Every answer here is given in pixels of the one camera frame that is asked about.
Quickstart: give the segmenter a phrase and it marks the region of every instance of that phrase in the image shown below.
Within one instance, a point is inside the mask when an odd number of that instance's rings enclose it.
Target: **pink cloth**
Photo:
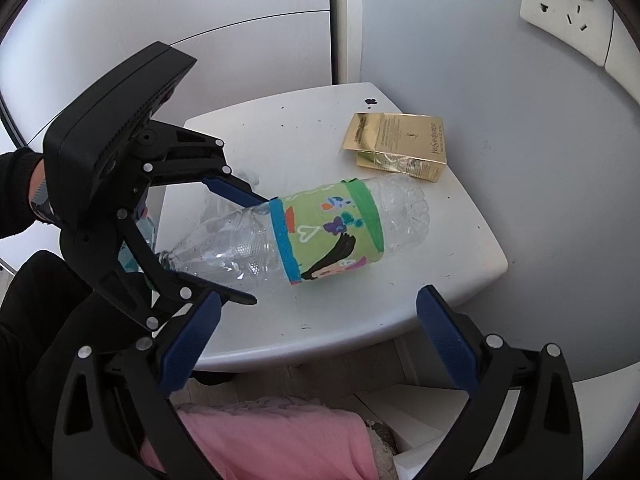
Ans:
[[[378,480],[367,429],[355,413],[269,398],[223,408],[186,405],[178,416],[225,480]],[[164,471],[148,440],[140,453]]]

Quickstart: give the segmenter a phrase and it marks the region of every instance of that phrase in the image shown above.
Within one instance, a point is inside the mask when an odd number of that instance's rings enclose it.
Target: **white heart drawing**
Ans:
[[[296,229],[298,234],[300,235],[300,243],[306,244],[314,235],[320,230],[318,226],[313,225],[300,225]]]

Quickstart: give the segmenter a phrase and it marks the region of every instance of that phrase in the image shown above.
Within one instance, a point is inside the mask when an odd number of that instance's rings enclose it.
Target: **gold box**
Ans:
[[[440,117],[356,113],[342,143],[356,164],[437,182],[447,165]]]

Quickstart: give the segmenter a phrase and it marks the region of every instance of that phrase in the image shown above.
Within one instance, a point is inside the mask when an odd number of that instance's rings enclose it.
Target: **white wall socket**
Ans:
[[[604,66],[613,28],[607,0],[522,0],[520,17]]]

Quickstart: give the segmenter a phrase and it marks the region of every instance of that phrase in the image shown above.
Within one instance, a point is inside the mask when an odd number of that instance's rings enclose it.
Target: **bottle label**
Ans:
[[[378,208],[357,178],[274,198],[270,213],[293,284],[358,269],[384,253]]]

